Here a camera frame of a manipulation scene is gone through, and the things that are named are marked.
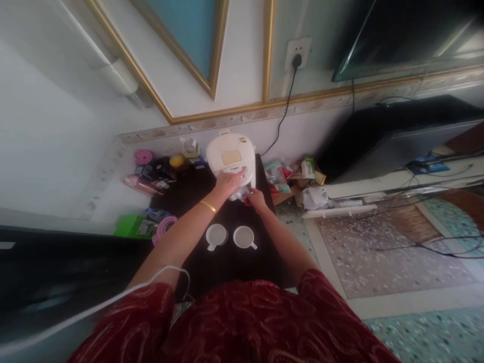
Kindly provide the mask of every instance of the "hand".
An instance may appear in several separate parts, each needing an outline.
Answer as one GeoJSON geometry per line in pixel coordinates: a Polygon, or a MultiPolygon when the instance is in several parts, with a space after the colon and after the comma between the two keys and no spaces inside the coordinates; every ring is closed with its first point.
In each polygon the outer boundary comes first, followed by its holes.
{"type": "Polygon", "coordinates": [[[240,188],[240,178],[246,173],[246,169],[242,169],[237,174],[226,173],[221,171],[217,177],[217,184],[213,191],[222,195],[227,199],[240,188]]]}
{"type": "Polygon", "coordinates": [[[249,188],[253,194],[247,194],[246,198],[249,200],[250,204],[254,207],[258,214],[269,210],[269,207],[264,200],[264,194],[255,188],[249,188]]]}

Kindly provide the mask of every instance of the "power outlet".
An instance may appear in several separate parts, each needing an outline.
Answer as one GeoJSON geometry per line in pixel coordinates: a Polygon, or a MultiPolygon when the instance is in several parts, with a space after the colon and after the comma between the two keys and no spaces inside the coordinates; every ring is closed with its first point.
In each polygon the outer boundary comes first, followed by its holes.
{"type": "Polygon", "coordinates": [[[311,49],[311,38],[301,38],[290,40],[287,44],[286,52],[286,63],[284,65],[284,70],[289,72],[292,70],[292,60],[296,54],[300,54],[302,58],[302,63],[299,68],[304,68],[306,66],[306,61],[308,60],[309,51],[311,49]]]}

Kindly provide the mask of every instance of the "black table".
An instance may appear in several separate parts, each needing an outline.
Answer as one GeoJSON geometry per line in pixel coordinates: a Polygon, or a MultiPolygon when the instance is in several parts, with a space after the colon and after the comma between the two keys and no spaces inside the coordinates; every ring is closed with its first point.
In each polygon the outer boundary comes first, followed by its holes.
{"type": "MultiPolygon", "coordinates": [[[[181,217],[206,196],[215,186],[215,177],[206,166],[205,169],[190,168],[170,184],[164,197],[153,197],[151,208],[161,208],[176,217],[181,217]]],[[[263,194],[269,208],[275,212],[264,174],[261,157],[256,154],[256,186],[263,194]]],[[[264,279],[282,288],[292,287],[294,283],[286,265],[283,263],[262,220],[252,207],[242,201],[227,201],[218,211],[211,224],[223,225],[229,239],[214,251],[207,250],[205,233],[185,261],[185,268],[191,278],[190,294],[199,298],[214,287],[233,280],[264,279]],[[233,232],[239,226],[248,226],[254,232],[257,249],[241,249],[233,242],[233,232]]],[[[180,275],[176,289],[176,300],[180,301],[185,289],[186,278],[180,275]]]]}

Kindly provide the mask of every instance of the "white cup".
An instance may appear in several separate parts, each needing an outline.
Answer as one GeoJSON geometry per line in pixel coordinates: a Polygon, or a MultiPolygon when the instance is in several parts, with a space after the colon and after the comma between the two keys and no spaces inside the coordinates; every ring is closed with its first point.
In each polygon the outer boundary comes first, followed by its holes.
{"type": "Polygon", "coordinates": [[[257,246],[254,244],[254,232],[247,226],[240,226],[234,231],[233,241],[237,247],[257,249],[257,246]]]}
{"type": "Polygon", "coordinates": [[[208,250],[213,251],[215,247],[224,245],[228,240],[228,231],[221,224],[212,224],[208,227],[205,238],[208,242],[208,250]]]}

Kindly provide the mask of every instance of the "gold bracelet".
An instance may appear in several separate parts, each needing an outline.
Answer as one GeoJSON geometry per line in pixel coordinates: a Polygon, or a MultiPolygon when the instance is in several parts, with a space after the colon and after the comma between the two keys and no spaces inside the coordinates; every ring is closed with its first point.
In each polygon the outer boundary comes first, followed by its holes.
{"type": "Polygon", "coordinates": [[[204,206],[207,206],[208,208],[210,208],[213,212],[213,214],[217,214],[217,210],[212,207],[212,205],[208,202],[205,202],[204,200],[201,200],[200,203],[202,203],[204,206]]]}

